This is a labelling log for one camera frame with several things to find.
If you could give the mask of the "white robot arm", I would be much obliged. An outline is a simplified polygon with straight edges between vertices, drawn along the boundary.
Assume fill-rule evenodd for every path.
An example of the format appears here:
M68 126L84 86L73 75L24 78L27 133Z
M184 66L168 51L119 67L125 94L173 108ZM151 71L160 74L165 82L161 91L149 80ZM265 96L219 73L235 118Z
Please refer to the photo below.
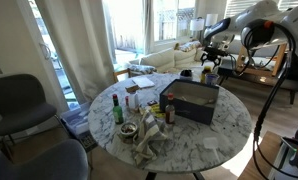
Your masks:
M248 32L256 27L286 29L295 41L295 56L298 58L298 6L290 10L280 11L273 0L261 0L243 12L223 19L206 29L204 38L208 43L219 34L221 38L227 35L239 34L243 40Z

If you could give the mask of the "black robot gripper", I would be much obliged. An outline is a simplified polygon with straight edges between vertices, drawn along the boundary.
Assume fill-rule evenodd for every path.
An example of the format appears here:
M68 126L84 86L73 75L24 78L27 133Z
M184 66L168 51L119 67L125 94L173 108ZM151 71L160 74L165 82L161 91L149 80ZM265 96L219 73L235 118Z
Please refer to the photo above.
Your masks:
M204 62L206 60L211 60L214 61L214 67L213 69L216 69L217 67L219 67L221 65L222 62L222 57L224 56L228 56L228 53L222 50L219 50L217 48L213 48L213 47L206 47L204 49L204 53L202 54L200 60L201 60L201 66L204 65Z

